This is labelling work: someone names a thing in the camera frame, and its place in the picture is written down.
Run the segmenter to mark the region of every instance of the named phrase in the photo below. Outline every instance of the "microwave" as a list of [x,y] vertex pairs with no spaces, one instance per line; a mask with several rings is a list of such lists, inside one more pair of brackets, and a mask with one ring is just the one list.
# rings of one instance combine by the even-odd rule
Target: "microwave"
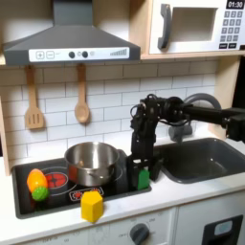
[[150,54],[244,49],[244,0],[153,0]]

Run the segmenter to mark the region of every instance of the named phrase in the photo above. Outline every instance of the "stovetop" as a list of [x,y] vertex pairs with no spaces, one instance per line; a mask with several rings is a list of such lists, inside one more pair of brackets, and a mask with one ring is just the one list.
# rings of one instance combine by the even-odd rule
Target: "stovetop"
[[[96,188],[87,188],[70,181],[67,163],[62,158],[14,167],[12,182],[16,216],[24,219],[77,208],[85,191],[98,191],[104,201],[150,191],[151,187],[137,190],[130,184],[126,155],[121,150],[119,152],[120,160],[114,168],[112,180]],[[42,170],[48,180],[50,196],[44,202],[35,202],[27,187],[28,175],[34,168]]]

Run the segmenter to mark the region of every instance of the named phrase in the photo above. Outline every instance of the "wooden spatula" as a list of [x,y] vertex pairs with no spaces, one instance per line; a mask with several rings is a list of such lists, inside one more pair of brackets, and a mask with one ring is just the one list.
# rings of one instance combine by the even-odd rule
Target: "wooden spatula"
[[75,108],[75,115],[80,123],[86,123],[89,119],[89,108],[86,103],[86,67],[78,66],[78,104]]
[[27,76],[27,85],[29,92],[29,109],[25,115],[26,126],[30,129],[43,127],[44,120],[41,111],[37,108],[34,86],[34,67],[25,68]]

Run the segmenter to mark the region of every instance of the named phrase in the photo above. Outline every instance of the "microwave keypad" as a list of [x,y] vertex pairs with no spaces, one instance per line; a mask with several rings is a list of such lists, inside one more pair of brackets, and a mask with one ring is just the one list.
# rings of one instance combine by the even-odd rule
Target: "microwave keypad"
[[243,11],[225,11],[219,49],[235,49]]

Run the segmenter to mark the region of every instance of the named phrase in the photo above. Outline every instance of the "gray sink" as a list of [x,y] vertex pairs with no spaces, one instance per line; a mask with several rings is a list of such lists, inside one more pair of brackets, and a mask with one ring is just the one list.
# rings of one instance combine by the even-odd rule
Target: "gray sink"
[[182,184],[245,172],[245,156],[214,138],[156,146],[154,153],[164,174]]

